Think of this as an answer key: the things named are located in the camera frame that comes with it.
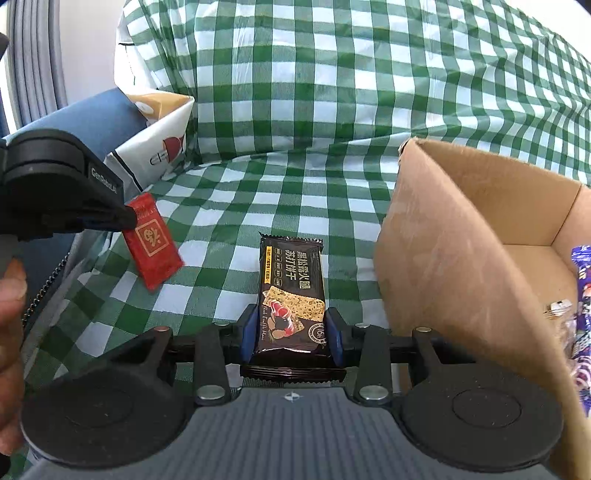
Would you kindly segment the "left hand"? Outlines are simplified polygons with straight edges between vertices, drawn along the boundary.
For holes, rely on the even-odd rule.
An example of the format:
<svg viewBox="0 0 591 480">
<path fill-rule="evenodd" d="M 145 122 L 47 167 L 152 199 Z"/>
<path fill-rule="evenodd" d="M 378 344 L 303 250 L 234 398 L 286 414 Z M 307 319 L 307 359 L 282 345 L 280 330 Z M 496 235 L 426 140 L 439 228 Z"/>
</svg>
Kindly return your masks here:
<svg viewBox="0 0 591 480">
<path fill-rule="evenodd" d="M 24 266 L 13 258 L 1 278 L 1 453 L 10 456 L 23 443 L 19 412 L 24 395 L 20 358 L 23 340 L 21 322 L 27 294 Z"/>
</svg>

